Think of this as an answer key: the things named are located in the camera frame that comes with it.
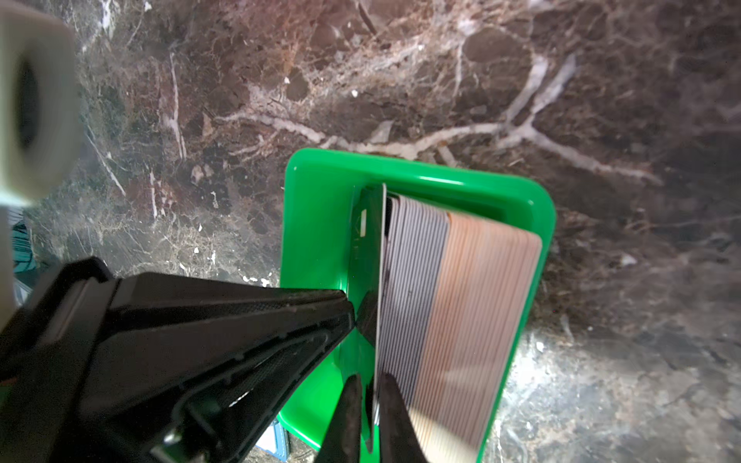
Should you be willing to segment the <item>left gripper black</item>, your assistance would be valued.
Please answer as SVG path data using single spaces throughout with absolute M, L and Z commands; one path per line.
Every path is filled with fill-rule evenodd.
M 239 462 L 353 325 L 337 289 L 50 269 L 1 333 L 1 459 L 52 457 L 93 351 L 77 416 L 119 461 Z

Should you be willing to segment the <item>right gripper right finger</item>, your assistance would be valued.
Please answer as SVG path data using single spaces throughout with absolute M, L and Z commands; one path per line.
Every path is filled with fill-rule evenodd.
M 384 372 L 379 380 L 379 443 L 381 463 L 427 463 L 396 378 Z

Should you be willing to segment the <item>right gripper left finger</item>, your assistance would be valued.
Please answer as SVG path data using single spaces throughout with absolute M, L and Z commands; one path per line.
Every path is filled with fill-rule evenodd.
M 358 374 L 343 386 L 315 463 L 359 463 L 363 388 Z

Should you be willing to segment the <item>dark green VIP card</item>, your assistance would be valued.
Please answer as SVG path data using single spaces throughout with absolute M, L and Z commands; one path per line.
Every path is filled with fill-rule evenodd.
M 374 430 L 377 320 L 382 293 L 387 188 L 366 186 L 359 192 L 350 221 L 347 295 L 355 308 L 357 370 L 363 384 L 363 423 Z

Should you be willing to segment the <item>green plastic card tray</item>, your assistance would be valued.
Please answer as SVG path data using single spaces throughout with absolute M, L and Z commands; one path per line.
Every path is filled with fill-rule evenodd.
M 351 213 L 362 188 L 386 183 L 428 202 L 494 219 L 538 235 L 542 250 L 530 293 L 513 338 L 477 462 L 484 462 L 486 439 L 511 373 L 517 347 L 535 302 L 556 225 L 557 212 L 548 192 L 526 177 L 455 169 L 423 162 L 337 150 L 302 149 L 289 160 L 285 175 L 280 287 L 347 289 Z M 345 380 L 372 367 L 355 350 L 353 331 L 301 383 L 278 415 L 296 438 L 319 451 Z

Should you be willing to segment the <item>stack of rose gold cards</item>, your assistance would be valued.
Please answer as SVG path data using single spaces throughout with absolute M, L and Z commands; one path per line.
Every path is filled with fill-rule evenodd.
M 538 235 L 451 213 L 409 415 L 427 461 L 474 462 L 532 287 Z

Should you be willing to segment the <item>stack of black cards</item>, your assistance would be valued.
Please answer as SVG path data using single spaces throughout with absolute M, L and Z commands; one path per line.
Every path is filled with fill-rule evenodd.
M 391 196 L 389 206 L 376 375 L 392 374 L 409 406 L 420 375 L 450 220 L 444 210 L 401 195 Z

